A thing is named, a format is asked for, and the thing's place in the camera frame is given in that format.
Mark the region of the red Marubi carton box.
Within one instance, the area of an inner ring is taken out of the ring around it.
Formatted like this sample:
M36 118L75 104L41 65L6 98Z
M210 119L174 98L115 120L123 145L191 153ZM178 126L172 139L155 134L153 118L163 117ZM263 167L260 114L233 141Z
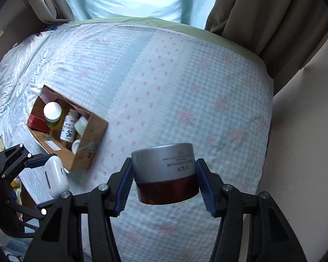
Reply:
M42 133L48 134L50 132L50 127L46 124L46 121L36 115L29 115L27 126L30 129L40 131Z

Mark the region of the white earbuds case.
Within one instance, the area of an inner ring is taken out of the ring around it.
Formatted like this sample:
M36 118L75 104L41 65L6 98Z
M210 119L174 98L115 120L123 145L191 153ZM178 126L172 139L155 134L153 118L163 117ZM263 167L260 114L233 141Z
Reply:
M54 155L44 164L44 174L50 195L58 198L63 192L69 191L67 173L61 159Z

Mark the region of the yellow packing tape roll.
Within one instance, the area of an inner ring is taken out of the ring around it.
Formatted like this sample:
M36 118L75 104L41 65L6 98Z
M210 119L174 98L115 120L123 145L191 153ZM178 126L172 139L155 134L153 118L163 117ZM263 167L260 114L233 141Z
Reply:
M66 115L69 112L69 108L68 108L68 105L67 105L66 102L57 101L57 103L61 107L61 117L58 120L58 123L56 125L50 127L50 129L53 130L53 131L57 131L57 130L60 131L61 130L61 128L63 126L63 123L64 123L64 119L65 119Z

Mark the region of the white pill bottle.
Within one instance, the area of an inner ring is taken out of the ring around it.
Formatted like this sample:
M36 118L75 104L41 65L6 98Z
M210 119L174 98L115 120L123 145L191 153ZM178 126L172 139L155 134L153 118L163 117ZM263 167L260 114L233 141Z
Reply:
M60 140L72 143L75 139L75 123L78 120L79 113L74 109L69 109L64 119L64 123L60 132Z

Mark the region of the green jar white lid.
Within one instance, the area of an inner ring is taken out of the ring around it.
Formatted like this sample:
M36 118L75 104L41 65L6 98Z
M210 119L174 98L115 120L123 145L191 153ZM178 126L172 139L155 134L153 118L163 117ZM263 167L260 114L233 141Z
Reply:
M49 102L43 109L46 124L50 128L55 128L60 122L62 116L62 108L57 102Z

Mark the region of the small white lid jar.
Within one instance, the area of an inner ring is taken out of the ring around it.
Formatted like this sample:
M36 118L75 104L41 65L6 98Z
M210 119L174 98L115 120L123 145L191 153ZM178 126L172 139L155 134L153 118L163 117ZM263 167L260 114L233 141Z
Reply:
M77 154L79 145L80 145L80 139L76 139L75 141L73 141L71 146L71 151L74 155Z

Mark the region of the red jar silver lid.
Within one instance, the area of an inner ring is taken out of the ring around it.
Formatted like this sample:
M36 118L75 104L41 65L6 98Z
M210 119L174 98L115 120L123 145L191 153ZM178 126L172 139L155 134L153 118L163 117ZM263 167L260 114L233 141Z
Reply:
M168 144L131 154L138 200L168 205L189 200L199 192L193 145Z

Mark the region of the pale green cream jar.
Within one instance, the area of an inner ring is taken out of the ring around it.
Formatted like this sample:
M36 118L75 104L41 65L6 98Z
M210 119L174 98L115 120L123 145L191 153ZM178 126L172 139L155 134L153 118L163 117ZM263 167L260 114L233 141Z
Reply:
M86 131L87 125L88 125L88 120L84 116L81 116L75 123L76 132L82 136Z

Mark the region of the brown cardboard box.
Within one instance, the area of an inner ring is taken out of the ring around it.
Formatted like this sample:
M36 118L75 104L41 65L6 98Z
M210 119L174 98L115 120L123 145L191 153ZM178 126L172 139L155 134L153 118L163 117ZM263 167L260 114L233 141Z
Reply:
M56 154L68 171L79 171L91 167L108 122L43 86L26 125L47 153Z

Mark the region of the checked floral bed sheet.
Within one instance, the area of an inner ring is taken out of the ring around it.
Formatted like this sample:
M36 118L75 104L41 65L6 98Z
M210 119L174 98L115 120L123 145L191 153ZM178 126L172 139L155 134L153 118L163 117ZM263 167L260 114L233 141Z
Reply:
M70 22L27 37L0 62L5 147L60 153L34 139L36 101L58 93L98 116L81 154L69 154L70 190L105 183L131 153L191 143L222 180L255 193L270 130L273 81L253 53L198 28L162 20Z

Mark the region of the brown right curtain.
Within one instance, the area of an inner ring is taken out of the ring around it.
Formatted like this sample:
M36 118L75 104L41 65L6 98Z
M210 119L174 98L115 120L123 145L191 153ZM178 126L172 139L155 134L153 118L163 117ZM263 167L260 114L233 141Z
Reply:
M205 29L256 54L279 92L328 39L324 0L216 0Z

